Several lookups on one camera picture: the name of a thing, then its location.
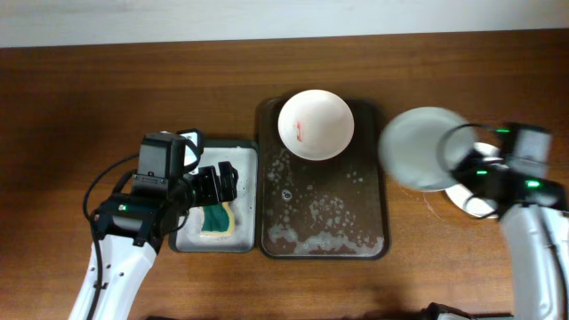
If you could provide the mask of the green and yellow sponge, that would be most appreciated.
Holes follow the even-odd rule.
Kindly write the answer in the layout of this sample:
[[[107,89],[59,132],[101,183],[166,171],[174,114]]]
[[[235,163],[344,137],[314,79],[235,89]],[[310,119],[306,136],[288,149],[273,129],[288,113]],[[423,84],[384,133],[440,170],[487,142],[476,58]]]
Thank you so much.
[[[202,236],[230,236],[235,229],[235,216],[227,202],[204,206]]]

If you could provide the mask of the large brown serving tray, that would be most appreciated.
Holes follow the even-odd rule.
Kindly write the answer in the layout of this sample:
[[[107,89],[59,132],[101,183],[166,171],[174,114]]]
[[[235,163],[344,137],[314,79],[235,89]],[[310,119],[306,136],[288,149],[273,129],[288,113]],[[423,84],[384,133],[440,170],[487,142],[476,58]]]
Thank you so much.
[[[290,152],[277,131],[282,99],[258,109],[257,244],[274,259],[378,260],[391,245],[386,183],[378,157],[384,118],[349,100],[355,132],[324,161]]]

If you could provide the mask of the pale grey-blue plate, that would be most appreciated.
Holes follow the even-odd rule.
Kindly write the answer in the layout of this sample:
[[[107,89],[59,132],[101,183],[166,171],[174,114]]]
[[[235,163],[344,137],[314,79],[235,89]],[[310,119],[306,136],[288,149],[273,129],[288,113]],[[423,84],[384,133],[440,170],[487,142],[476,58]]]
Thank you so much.
[[[396,116],[381,132],[379,159],[406,188],[437,192],[458,183],[451,169],[478,140],[467,121],[446,108],[414,108]]]

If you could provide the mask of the white plate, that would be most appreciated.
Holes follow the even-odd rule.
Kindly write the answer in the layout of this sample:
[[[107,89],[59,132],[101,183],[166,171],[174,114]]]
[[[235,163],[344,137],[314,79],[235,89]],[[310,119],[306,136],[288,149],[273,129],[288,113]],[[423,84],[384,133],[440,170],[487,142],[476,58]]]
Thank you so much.
[[[477,142],[475,150],[484,156],[484,160],[498,159],[499,149],[491,144]],[[455,206],[474,218],[483,217],[497,209],[493,200],[473,197],[473,193],[461,184],[447,188],[445,194]]]
[[[281,141],[294,155],[323,161],[351,142],[355,119],[346,101],[324,90],[307,90],[287,100],[277,118]]]

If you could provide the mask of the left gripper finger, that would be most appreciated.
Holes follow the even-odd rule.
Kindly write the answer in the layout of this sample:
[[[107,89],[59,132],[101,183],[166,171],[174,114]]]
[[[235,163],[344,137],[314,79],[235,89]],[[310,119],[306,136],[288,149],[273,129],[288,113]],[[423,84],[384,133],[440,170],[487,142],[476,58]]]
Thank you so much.
[[[201,167],[195,175],[195,205],[210,206],[222,202],[220,178],[213,165]]]
[[[238,171],[229,161],[219,162],[220,169],[220,199],[222,202],[230,202],[236,199]]]

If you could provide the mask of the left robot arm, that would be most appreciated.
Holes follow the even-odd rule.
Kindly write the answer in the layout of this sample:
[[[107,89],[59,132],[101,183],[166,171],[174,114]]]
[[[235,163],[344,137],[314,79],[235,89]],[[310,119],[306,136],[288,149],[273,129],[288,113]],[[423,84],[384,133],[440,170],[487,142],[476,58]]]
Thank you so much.
[[[144,136],[137,168],[125,172],[96,209],[84,210],[92,251],[73,319],[126,319],[135,296],[167,236],[199,209],[207,236],[235,227],[229,202],[238,172],[230,162],[200,166],[204,135],[197,129]]]

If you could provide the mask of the small black soapy tray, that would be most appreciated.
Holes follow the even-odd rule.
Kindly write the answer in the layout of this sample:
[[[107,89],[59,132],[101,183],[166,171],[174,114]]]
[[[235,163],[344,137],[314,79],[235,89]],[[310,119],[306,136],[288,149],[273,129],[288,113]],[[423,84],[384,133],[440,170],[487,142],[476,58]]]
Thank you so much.
[[[170,236],[169,245],[175,252],[249,252],[254,245],[257,185],[258,146],[252,140],[208,140],[204,144],[200,166],[228,161],[238,172],[236,199],[228,203],[235,226],[229,234],[207,235],[201,231],[204,211],[191,208],[188,219],[181,220],[182,229]]]

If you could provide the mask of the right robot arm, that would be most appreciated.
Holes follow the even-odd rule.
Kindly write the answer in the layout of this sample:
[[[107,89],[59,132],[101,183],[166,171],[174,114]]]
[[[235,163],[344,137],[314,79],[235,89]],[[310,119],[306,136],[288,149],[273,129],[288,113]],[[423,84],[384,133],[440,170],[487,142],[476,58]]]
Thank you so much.
[[[476,151],[481,128],[501,143],[487,160]],[[547,179],[551,135],[529,124],[447,124],[428,128],[435,165],[471,199],[493,203],[512,260],[518,319],[568,317],[568,200]]]

